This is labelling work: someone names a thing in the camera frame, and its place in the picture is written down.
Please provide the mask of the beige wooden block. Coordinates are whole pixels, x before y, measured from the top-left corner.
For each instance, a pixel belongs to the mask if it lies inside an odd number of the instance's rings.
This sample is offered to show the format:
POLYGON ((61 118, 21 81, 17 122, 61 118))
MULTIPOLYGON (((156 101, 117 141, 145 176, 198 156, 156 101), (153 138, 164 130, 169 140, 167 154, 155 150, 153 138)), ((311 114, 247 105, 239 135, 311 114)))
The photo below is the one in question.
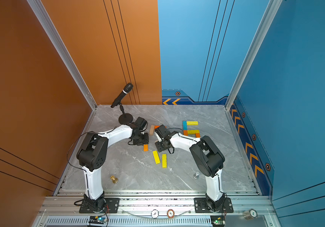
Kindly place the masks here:
POLYGON ((150 136, 154 135, 154 130, 155 130, 155 126, 151 125, 150 130, 149 130, 149 135, 150 136))

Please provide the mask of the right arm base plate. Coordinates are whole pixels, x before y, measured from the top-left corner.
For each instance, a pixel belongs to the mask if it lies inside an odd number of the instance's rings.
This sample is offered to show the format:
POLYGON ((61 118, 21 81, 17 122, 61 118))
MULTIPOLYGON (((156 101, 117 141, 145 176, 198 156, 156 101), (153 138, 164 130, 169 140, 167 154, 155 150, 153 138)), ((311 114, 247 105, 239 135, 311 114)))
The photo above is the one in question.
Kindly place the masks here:
POLYGON ((194 198, 194 208, 196 213, 233 213, 233 205, 229 197, 222 196, 218 201, 213 201, 208 197, 194 198))

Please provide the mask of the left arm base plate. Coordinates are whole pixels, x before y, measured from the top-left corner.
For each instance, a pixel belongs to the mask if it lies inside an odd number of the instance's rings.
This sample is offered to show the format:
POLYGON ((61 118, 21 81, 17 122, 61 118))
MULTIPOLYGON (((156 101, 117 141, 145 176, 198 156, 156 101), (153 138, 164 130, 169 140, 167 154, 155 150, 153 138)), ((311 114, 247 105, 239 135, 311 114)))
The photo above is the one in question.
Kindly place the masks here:
POLYGON ((118 212, 120 198, 99 198, 92 200, 84 197, 79 209, 79 213, 107 213, 115 214, 118 212))

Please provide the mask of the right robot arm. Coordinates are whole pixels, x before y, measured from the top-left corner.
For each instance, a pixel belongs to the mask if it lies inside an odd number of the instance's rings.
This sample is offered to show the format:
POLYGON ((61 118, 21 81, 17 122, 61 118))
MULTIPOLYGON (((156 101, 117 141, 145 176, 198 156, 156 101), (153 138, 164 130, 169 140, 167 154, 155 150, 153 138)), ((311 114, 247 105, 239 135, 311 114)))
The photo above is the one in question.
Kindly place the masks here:
POLYGON ((199 171, 206 178, 207 206, 214 212, 221 208, 226 199, 221 181, 225 157, 213 140, 208 136, 193 138, 176 131, 155 132, 155 136, 159 152, 178 148, 191 153, 199 171))

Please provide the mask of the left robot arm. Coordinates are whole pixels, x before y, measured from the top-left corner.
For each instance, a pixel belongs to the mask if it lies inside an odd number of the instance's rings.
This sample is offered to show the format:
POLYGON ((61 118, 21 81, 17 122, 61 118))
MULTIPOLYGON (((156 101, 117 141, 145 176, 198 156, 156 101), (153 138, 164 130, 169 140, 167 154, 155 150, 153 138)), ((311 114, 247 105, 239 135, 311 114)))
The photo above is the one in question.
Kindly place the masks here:
POLYGON ((85 176, 85 202, 97 210, 104 207, 102 166, 106 161, 108 148, 125 139, 130 139, 133 146, 148 144, 149 135, 145 132, 146 129, 146 123, 131 123, 115 127, 110 131, 91 131, 86 134, 76 155, 85 176))

